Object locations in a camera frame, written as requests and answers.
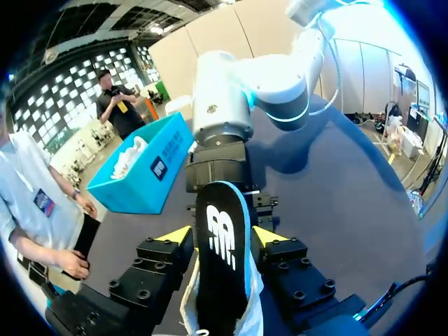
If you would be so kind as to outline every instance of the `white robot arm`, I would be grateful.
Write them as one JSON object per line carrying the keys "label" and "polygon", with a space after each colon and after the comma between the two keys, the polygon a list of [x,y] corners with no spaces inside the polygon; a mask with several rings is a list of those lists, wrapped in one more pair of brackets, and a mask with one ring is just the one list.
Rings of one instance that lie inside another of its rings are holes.
{"label": "white robot arm", "polygon": [[253,134],[250,111],[254,106],[281,130],[298,130],[306,123],[323,51],[334,34],[325,20],[314,20],[328,9],[328,2],[334,1],[292,2],[287,15],[308,27],[294,40],[289,55],[238,61],[228,52],[212,51],[199,57],[192,98],[198,144],[248,141]]}

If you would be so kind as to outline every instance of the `black shoe insole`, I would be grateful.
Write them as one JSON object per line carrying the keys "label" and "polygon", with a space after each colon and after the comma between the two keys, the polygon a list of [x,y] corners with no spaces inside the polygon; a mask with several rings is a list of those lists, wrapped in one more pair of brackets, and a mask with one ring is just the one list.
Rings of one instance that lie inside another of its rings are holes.
{"label": "black shoe insole", "polygon": [[213,182],[196,199],[199,248],[197,317],[210,335],[233,334],[250,295],[249,210],[231,183]]}

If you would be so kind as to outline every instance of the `blue box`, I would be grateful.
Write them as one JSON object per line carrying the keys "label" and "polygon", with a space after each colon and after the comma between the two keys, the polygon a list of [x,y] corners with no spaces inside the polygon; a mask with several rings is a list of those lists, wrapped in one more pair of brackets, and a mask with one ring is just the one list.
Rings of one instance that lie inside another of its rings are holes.
{"label": "blue box", "polygon": [[[143,138],[148,147],[126,177],[111,178],[120,153]],[[193,135],[180,113],[139,128],[130,134],[104,163],[87,190],[109,211],[125,214],[160,214],[183,164]]]}

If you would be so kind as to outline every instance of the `white shirt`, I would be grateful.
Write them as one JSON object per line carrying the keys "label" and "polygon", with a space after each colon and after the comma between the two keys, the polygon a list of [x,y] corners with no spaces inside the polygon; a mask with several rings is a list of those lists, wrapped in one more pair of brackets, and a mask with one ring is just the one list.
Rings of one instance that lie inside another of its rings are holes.
{"label": "white shirt", "polygon": [[[0,234],[9,240],[20,226],[35,243],[56,250],[73,249],[84,222],[82,209],[62,192],[48,170],[50,154],[27,132],[10,135],[0,148]],[[22,175],[27,184],[20,178]],[[55,207],[47,217],[34,203],[39,189]]]}

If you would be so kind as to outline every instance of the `black t-shirt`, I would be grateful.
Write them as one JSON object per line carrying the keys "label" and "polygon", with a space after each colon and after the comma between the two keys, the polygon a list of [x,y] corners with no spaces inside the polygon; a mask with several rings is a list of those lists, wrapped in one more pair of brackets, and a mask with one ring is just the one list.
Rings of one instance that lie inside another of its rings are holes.
{"label": "black t-shirt", "polygon": [[[105,112],[107,106],[112,99],[112,91],[119,89],[124,95],[133,95],[133,91],[127,89],[124,85],[114,85],[111,90],[106,90],[101,93],[101,95],[97,99],[97,115],[98,118]],[[140,128],[145,124],[141,116],[137,113],[134,106],[128,101],[123,101],[123,103],[127,107],[127,112],[123,113],[120,108],[115,105],[112,109],[111,115],[109,116],[109,121],[115,127],[118,132],[118,135],[128,135],[133,131]]]}

